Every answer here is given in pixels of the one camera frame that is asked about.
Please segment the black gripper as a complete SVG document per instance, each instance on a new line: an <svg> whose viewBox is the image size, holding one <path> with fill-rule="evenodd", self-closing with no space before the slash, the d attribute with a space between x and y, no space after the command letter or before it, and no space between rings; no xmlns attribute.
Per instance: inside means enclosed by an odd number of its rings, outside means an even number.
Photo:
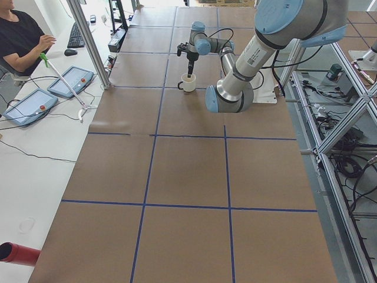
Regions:
<svg viewBox="0 0 377 283"><path fill-rule="evenodd" d="M188 73L187 77L191 78L193 75L194 63L198 60L198 53L197 52L187 52L187 59L188 59Z"/></svg>

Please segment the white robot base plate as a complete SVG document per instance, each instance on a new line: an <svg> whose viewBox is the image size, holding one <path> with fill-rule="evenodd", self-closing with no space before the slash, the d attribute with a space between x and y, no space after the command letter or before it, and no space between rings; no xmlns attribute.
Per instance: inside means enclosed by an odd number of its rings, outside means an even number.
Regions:
<svg viewBox="0 0 377 283"><path fill-rule="evenodd" d="M275 78L271 69L260 70L251 80L254 91L253 103L276 104Z"/></svg>

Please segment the person's hand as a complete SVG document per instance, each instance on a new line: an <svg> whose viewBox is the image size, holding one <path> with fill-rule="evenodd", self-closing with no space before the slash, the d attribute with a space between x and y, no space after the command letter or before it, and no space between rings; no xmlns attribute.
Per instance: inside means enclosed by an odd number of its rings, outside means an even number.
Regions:
<svg viewBox="0 0 377 283"><path fill-rule="evenodd" d="M41 52L44 50L50 49L55 43L57 39L52 35L42 35L39 38L38 48Z"/></svg>

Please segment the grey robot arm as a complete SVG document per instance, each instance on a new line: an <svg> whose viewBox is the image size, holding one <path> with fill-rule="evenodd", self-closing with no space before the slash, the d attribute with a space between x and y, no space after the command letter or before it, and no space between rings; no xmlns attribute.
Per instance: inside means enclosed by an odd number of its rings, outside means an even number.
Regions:
<svg viewBox="0 0 377 283"><path fill-rule="evenodd" d="M255 35L238 58L229 40L208 37L202 22L191 25L189 41L178 51L187 53L188 73L193 73L199 56L218 53L226 76L206 89L206 107L213 113L238 113L253 101L250 84L273 55L293 39L303 47L317 47L341 40L346 34L348 1L260 1L255 18Z"/></svg>

